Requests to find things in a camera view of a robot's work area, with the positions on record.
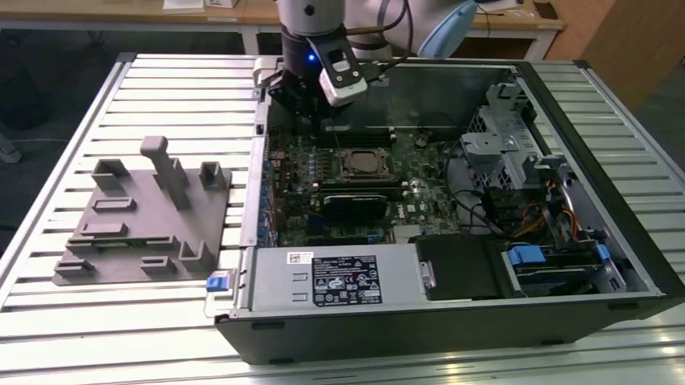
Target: power supply label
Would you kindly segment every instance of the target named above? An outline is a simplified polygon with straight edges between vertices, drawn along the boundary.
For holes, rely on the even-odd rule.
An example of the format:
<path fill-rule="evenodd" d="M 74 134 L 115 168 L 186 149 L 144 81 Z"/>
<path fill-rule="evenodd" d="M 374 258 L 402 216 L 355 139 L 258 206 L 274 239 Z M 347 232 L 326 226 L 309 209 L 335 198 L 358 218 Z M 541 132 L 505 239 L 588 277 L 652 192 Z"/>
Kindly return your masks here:
<path fill-rule="evenodd" d="M 311 277 L 319 307 L 383 302 L 375 255 L 311 258 Z"/>

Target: blue latch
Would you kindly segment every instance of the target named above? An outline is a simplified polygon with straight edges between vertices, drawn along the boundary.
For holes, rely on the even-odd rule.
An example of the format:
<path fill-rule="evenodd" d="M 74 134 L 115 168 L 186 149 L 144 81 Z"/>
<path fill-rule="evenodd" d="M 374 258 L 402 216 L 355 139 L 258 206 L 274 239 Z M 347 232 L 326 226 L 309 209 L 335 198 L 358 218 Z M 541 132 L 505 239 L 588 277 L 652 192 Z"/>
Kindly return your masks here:
<path fill-rule="evenodd" d="M 540 246 L 516 246 L 510 251 L 506 252 L 510 257 L 512 265 L 520 265 L 521 263 L 545 263 L 545 253 Z"/>
<path fill-rule="evenodd" d="M 609 253 L 609 249 L 605 245 L 597 245 L 596 251 L 602 261 L 608 261 L 612 259 L 612 254 Z"/>
<path fill-rule="evenodd" d="M 228 291 L 228 272 L 215 271 L 210 278 L 207 278 L 207 285 L 204 286 L 208 293 L 218 291 Z"/>

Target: floor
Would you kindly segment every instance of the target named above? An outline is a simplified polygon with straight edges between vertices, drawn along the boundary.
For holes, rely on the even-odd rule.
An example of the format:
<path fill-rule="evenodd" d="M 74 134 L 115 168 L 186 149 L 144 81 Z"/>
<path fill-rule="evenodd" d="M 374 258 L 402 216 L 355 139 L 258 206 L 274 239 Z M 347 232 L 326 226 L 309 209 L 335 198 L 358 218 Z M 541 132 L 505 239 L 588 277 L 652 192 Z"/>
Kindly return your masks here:
<path fill-rule="evenodd" d="M 262 52 L 278 53 L 278 38 L 260 41 Z M 104 33 L 94 44 L 86 32 L 11 31 L 0 37 L 0 58 L 16 59 L 28 68 L 51 108 L 50 121 L 27 131 L 0 126 L 24 153 L 19 164 L 0 163 L 0 254 L 19 227 L 33 199 L 79 126 L 90 103 L 120 52 L 242 54 L 236 34 L 208 33 Z M 637 116 L 685 168 L 685 67 L 653 94 Z"/>

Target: wooden desk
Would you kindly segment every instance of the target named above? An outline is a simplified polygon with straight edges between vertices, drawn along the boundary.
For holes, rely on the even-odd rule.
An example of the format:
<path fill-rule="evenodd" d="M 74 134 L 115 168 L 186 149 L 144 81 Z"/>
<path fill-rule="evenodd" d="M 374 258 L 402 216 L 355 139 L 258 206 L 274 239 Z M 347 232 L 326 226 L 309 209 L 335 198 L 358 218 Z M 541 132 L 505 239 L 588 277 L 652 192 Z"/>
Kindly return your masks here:
<path fill-rule="evenodd" d="M 0 0 L 0 29 L 140 30 L 238 32 L 246 53 L 259 54 L 256 35 L 278 33 L 278 7 L 273 0 L 240 0 L 234 9 L 208 7 L 200 14 L 164 14 L 164 0 Z M 524 8 L 534 12 L 532 0 Z M 469 37 L 528 39 L 526 59 L 542 59 L 557 33 L 560 20 L 479 14 Z"/>

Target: slotted metal surface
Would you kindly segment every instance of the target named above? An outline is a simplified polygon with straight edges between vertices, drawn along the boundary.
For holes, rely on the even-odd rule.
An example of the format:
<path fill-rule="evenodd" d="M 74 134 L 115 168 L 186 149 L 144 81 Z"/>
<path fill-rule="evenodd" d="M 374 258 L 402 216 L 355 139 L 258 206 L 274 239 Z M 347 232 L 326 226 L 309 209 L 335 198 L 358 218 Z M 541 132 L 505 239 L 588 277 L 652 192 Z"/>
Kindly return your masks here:
<path fill-rule="evenodd" d="M 685 366 L 678 361 L 685 355 L 682 306 L 645 321 L 622 322 L 562 346 L 251 367 L 204 318 L 203 282 L 52 285 L 52 268 L 94 188 L 87 172 L 96 160 L 108 156 L 120 157 L 128 168 L 151 168 L 135 152 L 135 143 L 146 135 L 170 137 L 170 150 L 184 166 L 216 160 L 234 170 L 235 192 L 227 208 L 220 263 L 223 267 L 236 265 L 240 255 L 232 248 L 240 238 L 250 165 L 246 143 L 254 116 L 246 72 L 251 64 L 252 58 L 239 56 L 139 55 L 131 68 L 112 77 L 114 89 L 104 92 L 103 107 L 92 124 L 87 124 L 91 127 L 84 129 L 83 144 L 75 146 L 79 150 L 74 161 L 59 178 L 28 241 L 17 249 L 3 286 L 11 291 L 0 312 L 1 376 L 11 377 L 12 383 L 27 384 L 188 380 L 202 384 L 231 380 L 250 384 L 426 384 L 458 380 L 528 385 L 597 383 L 598 379 L 604 383 L 685 381 Z M 680 176 L 645 133 L 616 112 L 576 66 L 541 64 L 537 70 L 674 269 L 685 277 Z M 216 79 L 220 83 L 194 83 L 194 79 Z M 166 85 L 164 90 L 155 88 L 159 83 Z M 128 103 L 134 100 L 147 103 Z M 558 148 L 548 128 L 541 127 L 541 131 L 550 148 Z"/>

